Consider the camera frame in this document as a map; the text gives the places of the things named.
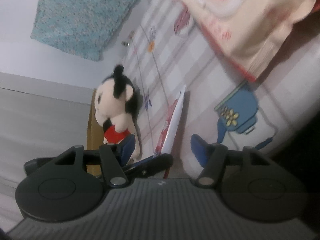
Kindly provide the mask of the red toothpaste tube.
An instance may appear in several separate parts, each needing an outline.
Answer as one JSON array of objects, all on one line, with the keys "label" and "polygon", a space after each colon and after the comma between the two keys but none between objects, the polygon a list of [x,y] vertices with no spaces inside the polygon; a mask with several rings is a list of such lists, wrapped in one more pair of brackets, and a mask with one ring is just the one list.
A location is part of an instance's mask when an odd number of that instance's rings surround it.
[{"label": "red toothpaste tube", "polygon": [[176,133],[179,127],[181,114],[183,111],[184,95],[186,85],[177,94],[175,101],[169,107],[165,124],[160,133],[153,157],[156,158],[161,154],[170,154],[175,141]]}]

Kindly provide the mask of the black haired plush doll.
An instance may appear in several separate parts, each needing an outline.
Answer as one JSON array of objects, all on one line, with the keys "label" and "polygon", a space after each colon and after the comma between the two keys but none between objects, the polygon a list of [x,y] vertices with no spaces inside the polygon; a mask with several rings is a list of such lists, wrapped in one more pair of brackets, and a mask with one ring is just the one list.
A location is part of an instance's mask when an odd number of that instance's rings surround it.
[{"label": "black haired plush doll", "polygon": [[140,154],[140,144],[134,120],[138,113],[138,96],[131,80],[123,74],[121,64],[106,77],[96,90],[95,118],[103,128],[103,143],[119,144],[128,135],[136,139],[136,146],[129,161]]}]

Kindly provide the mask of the brown cardboard box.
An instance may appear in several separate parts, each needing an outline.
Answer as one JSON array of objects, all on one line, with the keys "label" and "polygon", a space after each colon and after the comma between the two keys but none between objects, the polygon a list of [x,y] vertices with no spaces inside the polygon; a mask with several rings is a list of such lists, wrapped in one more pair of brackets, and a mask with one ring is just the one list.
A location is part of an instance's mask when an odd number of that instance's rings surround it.
[{"label": "brown cardboard box", "polygon": [[[96,89],[93,90],[91,108],[87,123],[87,144],[86,150],[98,150],[103,144],[104,134],[103,128],[97,123],[95,118],[94,98]],[[98,177],[102,175],[100,164],[87,165],[87,173]]]}]

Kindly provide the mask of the white curtain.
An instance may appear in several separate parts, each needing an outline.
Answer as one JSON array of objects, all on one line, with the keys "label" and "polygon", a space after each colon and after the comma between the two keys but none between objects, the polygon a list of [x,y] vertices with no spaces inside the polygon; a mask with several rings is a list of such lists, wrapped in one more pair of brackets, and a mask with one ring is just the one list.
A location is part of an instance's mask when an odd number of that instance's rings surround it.
[{"label": "white curtain", "polygon": [[22,220],[15,202],[23,165],[85,145],[93,90],[1,73],[1,229]]}]

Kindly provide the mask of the plaid bed sheet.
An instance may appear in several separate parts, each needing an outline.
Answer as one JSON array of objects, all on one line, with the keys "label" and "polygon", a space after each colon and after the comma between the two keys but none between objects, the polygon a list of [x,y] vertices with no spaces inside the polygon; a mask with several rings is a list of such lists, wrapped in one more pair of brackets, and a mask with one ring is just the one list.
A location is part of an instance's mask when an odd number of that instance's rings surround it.
[{"label": "plaid bed sheet", "polygon": [[263,76],[245,81],[216,55],[198,26],[182,23],[179,0],[151,0],[124,57],[140,94],[142,158],[154,153],[168,109],[182,89],[183,109],[169,177],[196,177],[193,134],[232,150],[274,154],[319,112],[319,13],[295,25]]}]

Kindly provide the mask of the beige tissue package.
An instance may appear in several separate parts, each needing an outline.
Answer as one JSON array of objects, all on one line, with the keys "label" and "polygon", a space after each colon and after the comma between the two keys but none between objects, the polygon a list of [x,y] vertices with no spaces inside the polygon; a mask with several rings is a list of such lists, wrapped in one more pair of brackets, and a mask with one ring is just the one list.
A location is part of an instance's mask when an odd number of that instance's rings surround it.
[{"label": "beige tissue package", "polygon": [[319,0],[181,0],[216,53],[247,80],[268,67],[294,24]]}]

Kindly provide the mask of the teal floral wall cloth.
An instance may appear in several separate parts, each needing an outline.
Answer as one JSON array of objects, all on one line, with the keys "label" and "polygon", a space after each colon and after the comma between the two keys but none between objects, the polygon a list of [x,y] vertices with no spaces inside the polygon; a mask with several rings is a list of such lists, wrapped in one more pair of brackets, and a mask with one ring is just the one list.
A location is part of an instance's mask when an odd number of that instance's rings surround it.
[{"label": "teal floral wall cloth", "polygon": [[100,61],[138,0],[39,0],[31,39],[68,54]]}]

